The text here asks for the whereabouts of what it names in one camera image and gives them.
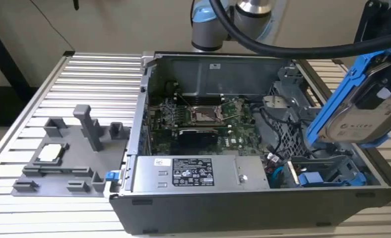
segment cable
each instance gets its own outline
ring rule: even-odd
[[[34,6],[37,7],[38,11],[42,13],[43,17],[46,18],[51,28],[58,32],[59,36],[63,38],[63,40],[66,41],[66,43],[70,45],[71,49],[75,51],[74,46],[71,45],[71,43],[69,42],[69,40],[65,38],[65,36],[61,34],[61,32],[58,31],[58,29],[55,28],[55,26],[51,24],[46,14],[43,13],[42,9],[38,7],[38,5],[35,4],[35,2],[33,0],[30,0],[30,2],[34,4]]]
[[[314,149],[314,150],[313,150],[313,153],[317,153],[318,151],[322,151],[322,150],[327,150],[327,149],[322,149],[322,148],[319,148],[319,149]]]
[[[310,154],[315,159],[318,159],[315,153],[309,149],[309,147],[307,147],[307,145],[306,145],[302,125],[298,126],[298,129],[299,129],[301,143],[302,143],[303,147],[306,148],[306,153]]]
[[[275,120],[275,121],[278,121],[278,122],[281,122],[283,124],[287,124],[287,125],[294,125],[294,126],[301,125],[301,121],[291,122],[291,121],[282,120],[282,119],[277,118],[275,116],[273,116],[273,114],[266,109],[263,109],[263,110],[265,110],[265,113],[269,116],[269,118],[271,118],[273,120]]]
[[[278,144],[274,148],[274,151],[273,153],[282,159],[285,160],[285,158],[282,157],[282,155],[278,153],[278,149],[281,148],[282,146],[282,143],[283,143],[283,136],[279,132],[279,130],[275,128],[275,126],[270,123],[267,117],[265,116],[265,112],[266,112],[266,109],[265,108],[259,108],[259,111],[261,111],[261,116],[262,116],[262,119],[265,121],[265,123],[269,125],[269,127],[273,129],[273,131],[277,133],[278,135]]]
[[[195,10],[195,1],[191,3],[191,10],[190,10],[190,22],[191,22],[191,27],[194,26],[194,10]]]
[[[218,16],[218,19],[231,37],[241,43],[242,46],[262,55],[293,60],[334,59],[363,55],[391,48],[391,35],[354,44],[330,47],[285,48],[270,46],[253,40],[238,29],[235,24],[231,22],[227,12],[222,6],[221,0],[210,0],[210,4]]]

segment sticker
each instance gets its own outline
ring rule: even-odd
[[[211,158],[174,159],[174,186],[215,186]]]
[[[209,68],[210,69],[221,69],[221,64],[219,63],[211,63]]]
[[[381,125],[391,116],[391,97],[374,110],[353,107],[339,116],[339,122],[333,123],[330,137],[341,141],[362,141],[381,130]]]
[[[157,158],[155,159],[155,166],[171,166],[171,159],[166,158]]]
[[[278,156],[275,156],[271,160],[273,160],[274,163],[277,163],[278,160],[281,160],[281,158]]]

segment motherboard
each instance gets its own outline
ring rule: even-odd
[[[166,99],[150,107],[153,155],[265,155],[267,144],[242,97],[222,97],[219,105],[183,105]]]

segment gray 3d-printed holder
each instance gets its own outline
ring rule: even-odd
[[[66,126],[62,118],[49,119],[47,135],[14,184],[14,196],[103,197],[105,175],[121,169],[130,128],[119,122],[101,126],[90,110],[89,105],[78,105],[74,111],[83,126]],[[38,156],[49,144],[61,144],[63,151],[54,161],[41,161]]]

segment slotted aluminum surface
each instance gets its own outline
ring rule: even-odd
[[[310,63],[334,90],[343,79],[345,67],[330,60]],[[67,124],[78,124],[71,109],[75,104],[87,103],[102,124],[121,121],[131,125],[139,68],[138,55],[75,54],[49,77],[35,107],[29,109],[30,115],[18,121],[13,126],[18,131],[7,132],[0,142],[0,237],[131,237],[105,198],[13,197],[10,192],[46,134],[42,126],[49,116],[62,115]],[[379,150],[391,164],[391,139]],[[391,238],[391,204],[363,210],[337,228],[175,234],[175,237]]]

